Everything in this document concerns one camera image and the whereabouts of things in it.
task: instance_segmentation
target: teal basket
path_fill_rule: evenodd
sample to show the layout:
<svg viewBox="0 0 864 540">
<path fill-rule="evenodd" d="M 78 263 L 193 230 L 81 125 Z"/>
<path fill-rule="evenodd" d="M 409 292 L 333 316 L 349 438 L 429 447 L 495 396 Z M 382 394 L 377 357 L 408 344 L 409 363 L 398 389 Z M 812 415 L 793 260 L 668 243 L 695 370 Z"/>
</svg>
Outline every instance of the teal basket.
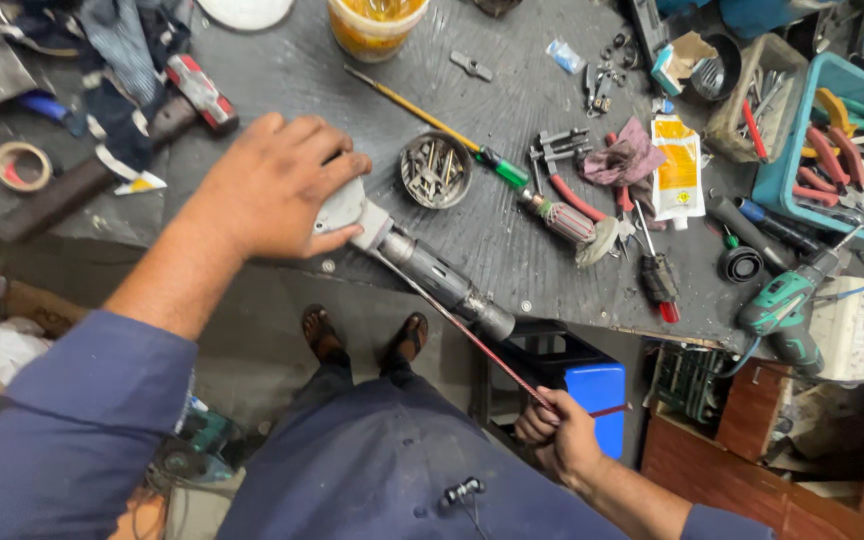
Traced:
<svg viewBox="0 0 864 540">
<path fill-rule="evenodd" d="M 798 221 L 847 233 L 854 226 L 803 208 L 792 200 L 801 149 L 806 143 L 806 129 L 810 126 L 813 96 L 816 89 L 822 88 L 829 89 L 836 96 L 864 104 L 864 71 L 833 53 L 815 56 L 808 68 L 805 91 L 798 105 L 798 114 L 792 121 L 792 131 L 785 143 L 785 150 L 775 162 L 758 166 L 751 200 Z M 864 240 L 864 229 L 859 231 L 858 238 Z"/>
</svg>

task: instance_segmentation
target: green cordless drill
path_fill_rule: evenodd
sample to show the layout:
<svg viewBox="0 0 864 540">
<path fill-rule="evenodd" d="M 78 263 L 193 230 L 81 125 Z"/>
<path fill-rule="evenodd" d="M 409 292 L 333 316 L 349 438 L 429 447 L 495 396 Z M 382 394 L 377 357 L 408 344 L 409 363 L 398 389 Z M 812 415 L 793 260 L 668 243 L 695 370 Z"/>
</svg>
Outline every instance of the green cordless drill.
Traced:
<svg viewBox="0 0 864 540">
<path fill-rule="evenodd" d="M 772 279 L 739 311 L 738 325 L 749 334 L 772 337 L 778 357 L 805 375 L 818 375 L 825 368 L 822 352 L 806 328 L 802 309 L 822 280 L 839 265 L 839 250 L 864 227 L 859 225 L 833 248 L 815 251 L 794 272 Z"/>
</svg>

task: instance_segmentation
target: navy blue shirt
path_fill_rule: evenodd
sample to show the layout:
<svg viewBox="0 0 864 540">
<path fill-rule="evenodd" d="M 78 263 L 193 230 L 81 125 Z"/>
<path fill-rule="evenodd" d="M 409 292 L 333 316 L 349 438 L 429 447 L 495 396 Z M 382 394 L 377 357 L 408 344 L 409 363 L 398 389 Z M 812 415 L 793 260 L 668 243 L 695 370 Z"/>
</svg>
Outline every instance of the navy blue shirt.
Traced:
<svg viewBox="0 0 864 540">
<path fill-rule="evenodd" d="M 7 388 L 0 538 L 107 538 L 162 436 L 182 415 L 197 347 L 96 311 Z M 246 464 L 220 538 L 625 538 L 579 497 L 493 447 L 457 408 L 387 379 L 277 428 Z M 474 477 L 486 493 L 441 509 Z M 693 507 L 682 538 L 773 538 Z"/>
</svg>

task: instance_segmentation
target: black rubber ring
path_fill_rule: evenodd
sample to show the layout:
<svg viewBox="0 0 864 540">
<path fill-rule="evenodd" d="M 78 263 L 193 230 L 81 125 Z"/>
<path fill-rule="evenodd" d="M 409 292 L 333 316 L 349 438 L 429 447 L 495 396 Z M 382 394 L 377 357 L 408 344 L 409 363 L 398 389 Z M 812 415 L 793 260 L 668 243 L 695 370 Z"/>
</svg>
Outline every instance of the black rubber ring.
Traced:
<svg viewBox="0 0 864 540">
<path fill-rule="evenodd" d="M 718 270 L 723 280 L 744 284 L 762 271 L 762 256 L 750 247 L 737 247 L 722 253 Z"/>
</svg>

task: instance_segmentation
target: right hand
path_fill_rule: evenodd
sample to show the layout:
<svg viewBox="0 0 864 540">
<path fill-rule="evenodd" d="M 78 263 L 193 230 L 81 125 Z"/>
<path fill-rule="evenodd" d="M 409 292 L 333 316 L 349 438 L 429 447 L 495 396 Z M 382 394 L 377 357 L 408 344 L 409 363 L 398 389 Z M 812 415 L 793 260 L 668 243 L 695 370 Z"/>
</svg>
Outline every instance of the right hand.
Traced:
<svg viewBox="0 0 864 540">
<path fill-rule="evenodd" d="M 534 445 L 535 457 L 560 483 L 578 490 L 606 459 L 595 440 L 595 419 L 569 392 L 536 388 L 557 412 L 536 401 L 515 421 L 515 436 Z"/>
<path fill-rule="evenodd" d="M 308 259 L 362 233 L 350 225 L 313 234 L 312 226 L 335 190 L 370 171 L 369 157 L 354 153 L 349 135 L 322 117 L 286 122 L 273 112 L 252 122 L 212 166 L 176 220 L 243 260 Z"/>
</svg>

